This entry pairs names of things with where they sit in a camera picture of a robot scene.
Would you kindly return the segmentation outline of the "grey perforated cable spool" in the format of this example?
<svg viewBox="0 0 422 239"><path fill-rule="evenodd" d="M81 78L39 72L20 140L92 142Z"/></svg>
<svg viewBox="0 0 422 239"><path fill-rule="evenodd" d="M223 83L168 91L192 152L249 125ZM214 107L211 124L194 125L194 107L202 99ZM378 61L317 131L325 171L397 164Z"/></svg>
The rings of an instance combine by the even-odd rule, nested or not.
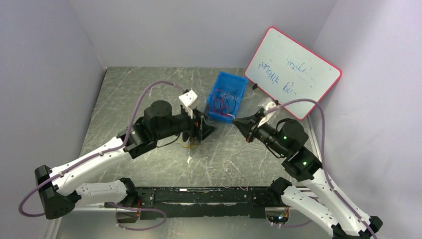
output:
<svg viewBox="0 0 422 239"><path fill-rule="evenodd" d="M208 116L195 107L193 109L193 119L188 124L190 129L182 133L182 141L187 142L188 140L196 140L201 142L206 139L215 127L208 124Z"/></svg>

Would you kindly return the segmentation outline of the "blue plastic bin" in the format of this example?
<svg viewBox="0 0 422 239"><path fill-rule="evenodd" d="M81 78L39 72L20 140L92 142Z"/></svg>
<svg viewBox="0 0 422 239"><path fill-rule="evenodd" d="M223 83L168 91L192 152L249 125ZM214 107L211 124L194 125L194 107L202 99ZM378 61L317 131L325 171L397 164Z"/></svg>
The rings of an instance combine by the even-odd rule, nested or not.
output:
<svg viewBox="0 0 422 239"><path fill-rule="evenodd" d="M216 121L232 123L238 113L247 82L244 77L221 71L206 101L209 117Z"/></svg>

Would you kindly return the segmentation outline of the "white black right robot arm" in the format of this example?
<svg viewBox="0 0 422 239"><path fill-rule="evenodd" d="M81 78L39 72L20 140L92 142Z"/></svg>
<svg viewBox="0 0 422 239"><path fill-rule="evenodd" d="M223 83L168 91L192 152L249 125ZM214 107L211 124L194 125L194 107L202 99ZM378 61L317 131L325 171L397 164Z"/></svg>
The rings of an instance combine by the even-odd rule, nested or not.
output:
<svg viewBox="0 0 422 239"><path fill-rule="evenodd" d="M326 176L322 162L305 147L308 135L294 119L282 119L277 129L264 119L263 110L233 119L232 123L247 142L257 139L276 157L283 160L285 171L302 183L317 199L312 199L285 178L269 186L272 201L291 206L324 229L334 239L373 239L383 222L359 209Z"/></svg>

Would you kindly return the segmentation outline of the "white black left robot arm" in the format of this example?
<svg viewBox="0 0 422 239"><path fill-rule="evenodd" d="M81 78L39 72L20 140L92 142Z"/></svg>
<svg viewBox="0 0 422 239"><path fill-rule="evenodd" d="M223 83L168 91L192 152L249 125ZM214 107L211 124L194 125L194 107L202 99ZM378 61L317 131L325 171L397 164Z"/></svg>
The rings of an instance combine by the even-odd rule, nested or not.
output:
<svg viewBox="0 0 422 239"><path fill-rule="evenodd" d="M158 100L144 110L130 131L120 132L100 148L58 167L39 166L35 169L35 178L41 186L38 194L44 216L49 220L57 219L76 207L102 201L124 207L133 205L138 192L129 178L109 183L88 184L87 181L157 148L159 140L171 136L181 136L183 141L204 140L216 131L207 119L197 109L193 110L192 116L185 109L173 115L170 103Z"/></svg>

